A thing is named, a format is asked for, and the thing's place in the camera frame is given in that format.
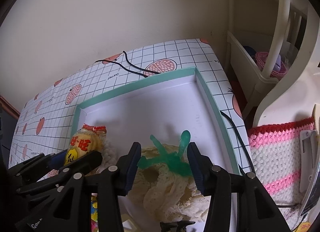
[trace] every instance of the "red knit border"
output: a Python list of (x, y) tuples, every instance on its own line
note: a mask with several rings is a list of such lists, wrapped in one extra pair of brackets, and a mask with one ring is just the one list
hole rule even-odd
[(270, 133), (274, 131), (283, 131), (283, 130), (290, 130), (293, 128), (298, 128), (304, 125), (308, 125), (314, 122), (313, 116), (307, 119), (303, 119), (297, 122), (291, 122), (291, 123), (285, 123), (285, 124), (268, 124), (268, 125), (262, 125), (258, 127), (251, 128), (248, 130), (248, 137), (250, 137), (252, 134), (258, 135), (259, 133)]

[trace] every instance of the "metal screw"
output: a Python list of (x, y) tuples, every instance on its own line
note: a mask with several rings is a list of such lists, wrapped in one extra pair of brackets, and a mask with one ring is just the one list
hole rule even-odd
[(61, 192), (63, 188), (64, 188), (64, 186), (60, 186), (59, 188), (57, 188), (57, 191)]
[(215, 172), (221, 171), (221, 168), (220, 168), (218, 165), (213, 165), (213, 166), (211, 167), (211, 169), (212, 169), (213, 171), (215, 171)]
[(109, 171), (116, 171), (118, 169), (118, 167), (116, 165), (111, 165), (108, 170)]
[(80, 179), (82, 177), (82, 174), (77, 172), (76, 174), (73, 175), (74, 179)]
[(256, 175), (251, 171), (247, 173), (247, 176), (249, 179), (254, 179), (256, 177)]

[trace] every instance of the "beige wall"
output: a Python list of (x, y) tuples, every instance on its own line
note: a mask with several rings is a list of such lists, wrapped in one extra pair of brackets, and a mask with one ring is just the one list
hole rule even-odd
[(18, 110), (110, 55), (206, 37), (225, 54), (228, 0), (17, 0), (0, 28), (0, 92)]
[(273, 36), (278, 0), (235, 0), (235, 30)]

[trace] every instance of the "pomegranate print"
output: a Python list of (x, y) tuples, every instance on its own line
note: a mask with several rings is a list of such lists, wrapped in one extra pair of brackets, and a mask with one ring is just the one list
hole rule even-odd
[(24, 118), (23, 118), (23, 120), (25, 120), (25, 119), (26, 119), (26, 117), (27, 117), (27, 114), (28, 114), (28, 110), (27, 110), (26, 114), (24, 115)]
[[(152, 70), (155, 72), (163, 73), (168, 71), (173, 71), (177, 68), (177, 64), (174, 60), (171, 59), (161, 59), (156, 62), (151, 63), (146, 67), (147, 70)], [(144, 74), (148, 77), (155, 75), (154, 73), (144, 72)]]
[(27, 149), (28, 149), (28, 146), (25, 145), (24, 148), (23, 148), (23, 151), (22, 151), (22, 157), (23, 157), (23, 159), (24, 159), (25, 156), (27, 155)]
[(81, 85), (75, 85), (70, 92), (68, 93), (67, 97), (66, 97), (66, 104), (71, 104), (71, 102), (73, 101), (73, 99), (79, 94), (81, 90)]
[(207, 41), (206, 39), (200, 38), (200, 41), (204, 44), (209, 44), (209, 41)]
[(102, 61), (102, 64), (108, 64), (108, 63), (110, 63), (110, 62), (108, 62), (108, 61), (116, 61), (117, 58), (120, 56), (120, 54), (113, 55), (113, 56), (111, 56), (111, 57), (106, 58), (105, 60), (107, 60), (107, 61)]
[(60, 79), (60, 80), (58, 80), (57, 82), (55, 82), (55, 83), (53, 84), (53, 86), (57, 86), (62, 80), (63, 80), (63, 78)]
[(38, 135), (40, 133), (40, 131), (42, 130), (42, 127), (43, 127), (43, 124), (44, 124), (44, 117), (40, 119), (39, 123), (38, 123), (38, 126), (37, 126), (37, 129), (36, 129), (36, 134)]
[(233, 97), (232, 97), (232, 105), (233, 105), (233, 108), (236, 111), (237, 115), (242, 118), (240, 107), (238, 105), (238, 101), (237, 101), (236, 96), (234, 94), (233, 94)]
[(27, 128), (27, 124), (24, 125), (23, 129), (22, 129), (22, 134), (24, 134), (24, 132), (26, 131)]
[(57, 174), (58, 174), (58, 171), (53, 169), (49, 171), (47, 175), (48, 175), (48, 178), (51, 178), (53, 176), (56, 176)]
[(35, 114), (38, 112), (38, 110), (40, 109), (40, 106), (42, 105), (42, 100), (38, 103), (38, 105), (35, 108)]

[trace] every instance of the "white tray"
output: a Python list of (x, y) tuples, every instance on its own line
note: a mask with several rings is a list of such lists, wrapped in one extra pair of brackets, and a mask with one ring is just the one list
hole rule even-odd
[[(152, 146), (151, 134), (161, 143), (179, 145), (181, 133), (188, 130), (191, 142), (195, 142), (212, 163), (239, 174), (227, 128), (197, 68), (148, 77), (82, 102), (76, 108), (72, 134), (84, 123), (105, 125), (118, 156), (127, 154), (133, 142), (139, 142), (142, 147)], [(137, 208), (125, 197), (119, 197), (119, 201), (144, 232), (160, 231), (159, 223), (144, 209)], [(235, 203), (233, 201), (230, 231), (236, 231)], [(204, 222), (196, 223), (193, 227), (203, 231), (204, 225)]]

